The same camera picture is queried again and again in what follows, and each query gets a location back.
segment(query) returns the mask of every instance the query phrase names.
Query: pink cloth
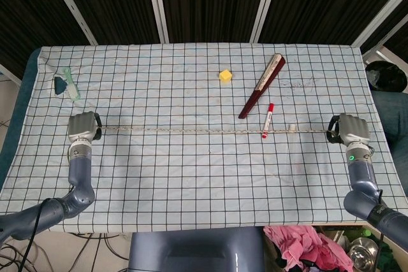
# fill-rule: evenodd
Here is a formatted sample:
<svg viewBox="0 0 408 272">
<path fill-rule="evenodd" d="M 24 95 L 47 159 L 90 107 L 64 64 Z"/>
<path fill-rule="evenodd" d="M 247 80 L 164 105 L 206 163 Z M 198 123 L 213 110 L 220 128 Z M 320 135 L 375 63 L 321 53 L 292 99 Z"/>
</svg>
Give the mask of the pink cloth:
<svg viewBox="0 0 408 272">
<path fill-rule="evenodd" d="M 342 247 L 309 225 L 265 226 L 263 231 L 287 260 L 286 271 L 296 265 L 303 269 L 300 260 L 305 259 L 323 270 L 353 272 L 353 262 Z"/>
</svg>

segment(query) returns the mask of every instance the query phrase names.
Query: table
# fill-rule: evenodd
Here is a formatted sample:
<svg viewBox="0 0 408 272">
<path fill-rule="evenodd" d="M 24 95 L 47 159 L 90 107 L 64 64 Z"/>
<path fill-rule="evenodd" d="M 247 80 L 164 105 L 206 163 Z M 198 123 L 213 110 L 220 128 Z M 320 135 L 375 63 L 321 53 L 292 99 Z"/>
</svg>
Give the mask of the table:
<svg viewBox="0 0 408 272">
<path fill-rule="evenodd" d="M 248 117 L 238 119 L 274 53 L 287 64 Z M 54 76 L 63 75 L 67 66 L 81 95 L 74 103 L 54 92 Z M 270 134 L 263 140 L 253 132 L 206 131 L 260 130 L 269 103 L 275 103 L 273 130 L 289 124 L 322 130 L 341 112 L 366 119 L 383 199 L 408 212 L 357 48 L 246 43 L 43 47 L 37 67 L 0 213 L 68 192 L 68 118 L 96 111 L 104 125 L 135 130 L 105 129 L 102 139 L 92 142 L 96 200 L 52 230 L 356 222 L 342 204 L 350 191 L 345 148 L 329 144 L 323 133 Z M 233 79 L 220 84 L 224 69 Z"/>
</svg>

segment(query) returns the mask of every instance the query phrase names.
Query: blue table edge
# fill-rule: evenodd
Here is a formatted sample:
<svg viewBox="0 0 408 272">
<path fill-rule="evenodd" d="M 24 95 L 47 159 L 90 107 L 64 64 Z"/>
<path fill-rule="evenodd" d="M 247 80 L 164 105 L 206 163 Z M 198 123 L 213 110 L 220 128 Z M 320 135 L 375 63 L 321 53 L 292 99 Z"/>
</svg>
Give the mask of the blue table edge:
<svg viewBox="0 0 408 272">
<path fill-rule="evenodd" d="M 0 189 L 3 188 L 8 171 L 13 162 L 20 141 L 26 111 L 33 92 L 34 83 L 38 72 L 38 56 L 41 49 L 32 52 L 28 59 L 20 90 L 11 116 L 3 148 L 0 153 Z"/>
</svg>

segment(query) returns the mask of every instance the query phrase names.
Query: yellow block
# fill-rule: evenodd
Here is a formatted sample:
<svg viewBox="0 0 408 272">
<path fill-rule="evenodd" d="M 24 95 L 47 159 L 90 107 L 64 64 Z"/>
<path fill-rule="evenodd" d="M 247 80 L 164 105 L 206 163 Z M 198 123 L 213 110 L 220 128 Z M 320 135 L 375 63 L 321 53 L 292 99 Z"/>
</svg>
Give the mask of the yellow block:
<svg viewBox="0 0 408 272">
<path fill-rule="evenodd" d="M 219 73 L 219 79 L 222 82 L 228 82 L 231 80 L 231 78 L 232 78 L 232 73 L 230 73 L 228 69 L 225 69 L 224 71 L 221 71 Z"/>
</svg>

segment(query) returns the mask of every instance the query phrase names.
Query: metal bowl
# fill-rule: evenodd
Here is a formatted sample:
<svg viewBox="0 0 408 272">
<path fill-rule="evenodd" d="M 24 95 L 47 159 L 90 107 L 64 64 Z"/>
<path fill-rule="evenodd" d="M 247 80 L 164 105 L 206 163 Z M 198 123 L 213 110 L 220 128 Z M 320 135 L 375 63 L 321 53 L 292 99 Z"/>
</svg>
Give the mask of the metal bowl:
<svg viewBox="0 0 408 272">
<path fill-rule="evenodd" d="M 363 272 L 369 272 L 374 267 L 377 252 L 378 246 L 374 241 L 368 238 L 357 238 L 351 243 L 349 257 L 354 267 Z"/>
</svg>

